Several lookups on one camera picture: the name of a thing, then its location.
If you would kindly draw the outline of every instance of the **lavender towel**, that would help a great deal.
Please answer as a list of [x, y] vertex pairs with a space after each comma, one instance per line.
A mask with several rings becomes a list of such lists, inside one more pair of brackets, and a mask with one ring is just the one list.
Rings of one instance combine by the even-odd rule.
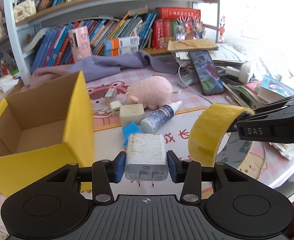
[[140, 50], [134, 54], [124, 54], [114, 57], [89, 56], [74, 64], [68, 73], [83, 71], [86, 82], [120, 73], [123, 68], [145, 68], [147, 65], [162, 73], [175, 74], [177, 64], [164, 63], [153, 58], [147, 52]]

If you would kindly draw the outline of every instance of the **pink tablecloth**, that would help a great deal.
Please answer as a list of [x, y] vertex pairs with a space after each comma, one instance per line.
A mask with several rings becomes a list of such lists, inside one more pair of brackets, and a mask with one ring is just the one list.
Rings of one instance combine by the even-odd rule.
[[[123, 70], [120, 74], [89, 82], [87, 84], [87, 88], [90, 94], [90, 98], [93, 102], [93, 108], [95, 112], [94, 126], [99, 127], [119, 122], [119, 119], [113, 117], [111, 115], [110, 109], [106, 107], [105, 104], [103, 104], [103, 96], [105, 95], [110, 85], [117, 87], [117, 92], [119, 94], [118, 99], [121, 100], [121, 102], [124, 104], [127, 86], [130, 86], [134, 82], [137, 82], [146, 77], [150, 77], [154, 74], [158, 73], [149, 68], [137, 70], [126, 69]], [[181, 90], [180, 95], [174, 95], [172, 98], [173, 101], [183, 101], [183, 106], [180, 109], [209, 106], [210, 102], [228, 104], [228, 101], [225, 99], [227, 93], [205, 97], [210, 101], [209, 102], [206, 99], [194, 94], [189, 88], [181, 89], [176, 84], [178, 80], [177, 76], [170, 74], [162, 74], [162, 76], [167, 78], [172, 83], [174, 89]], [[200, 90], [198, 84], [194, 85], [193, 88]], [[267, 169], [262, 171], [260, 181], [272, 188], [282, 185], [294, 173], [294, 160], [289, 161], [282, 157], [279, 152], [268, 143], [263, 144], [256, 142], [251, 152], [265, 159]], [[0, 194], [0, 208], [4, 200], [5, 197]], [[0, 229], [4, 230], [4, 225], [1, 221], [1, 218]]]

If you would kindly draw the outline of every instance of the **wall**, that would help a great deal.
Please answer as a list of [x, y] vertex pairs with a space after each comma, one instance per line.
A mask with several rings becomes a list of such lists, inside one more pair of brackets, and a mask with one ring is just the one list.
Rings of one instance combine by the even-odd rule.
[[[199, 4], [206, 24], [216, 25], [213, 5]], [[225, 39], [270, 43], [294, 53], [294, 0], [220, 0]]]

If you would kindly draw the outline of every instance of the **pink plush toy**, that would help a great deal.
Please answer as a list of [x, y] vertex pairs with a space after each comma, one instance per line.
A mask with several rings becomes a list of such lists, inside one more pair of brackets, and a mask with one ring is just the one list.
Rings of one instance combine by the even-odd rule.
[[127, 88], [126, 100], [128, 104], [143, 103], [154, 110], [158, 106], [171, 103], [173, 87], [170, 82], [161, 76], [145, 78]]

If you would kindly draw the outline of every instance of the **packing tape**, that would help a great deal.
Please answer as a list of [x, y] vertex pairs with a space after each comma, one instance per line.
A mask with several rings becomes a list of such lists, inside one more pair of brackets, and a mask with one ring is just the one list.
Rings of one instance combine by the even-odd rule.
[[254, 114], [250, 108], [225, 104], [212, 104], [194, 123], [188, 138], [188, 151], [192, 159], [202, 166], [213, 167], [215, 162], [224, 162], [238, 168], [253, 145], [252, 141], [239, 139], [237, 132], [217, 155], [220, 143], [228, 128], [242, 113]]

